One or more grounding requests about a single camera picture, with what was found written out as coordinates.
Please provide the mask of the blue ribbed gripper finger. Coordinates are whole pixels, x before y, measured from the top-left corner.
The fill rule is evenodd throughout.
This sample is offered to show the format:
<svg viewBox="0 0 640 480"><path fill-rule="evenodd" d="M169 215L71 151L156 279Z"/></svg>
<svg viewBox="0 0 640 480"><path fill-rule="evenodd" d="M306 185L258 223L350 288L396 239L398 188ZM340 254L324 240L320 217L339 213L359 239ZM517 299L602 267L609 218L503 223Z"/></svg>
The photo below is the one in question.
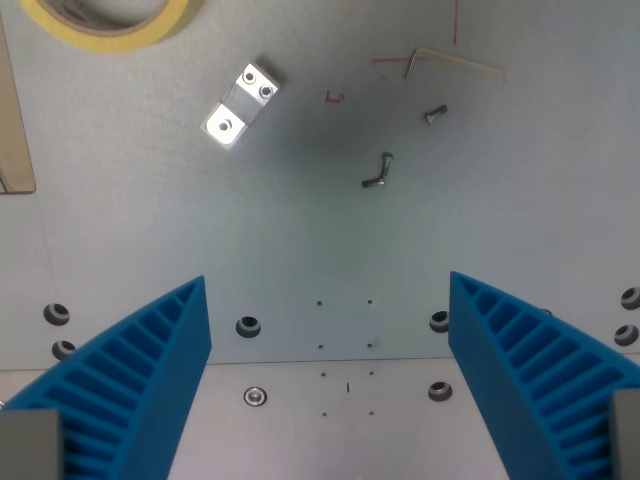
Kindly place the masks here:
<svg viewBox="0 0 640 480"><path fill-rule="evenodd" d="M211 348L196 277L95 336L1 413L59 415L65 479L166 479Z"/></svg>
<svg viewBox="0 0 640 480"><path fill-rule="evenodd" d="M639 367L563 320L459 272L448 344L511 479L610 479L609 405Z"/></svg>

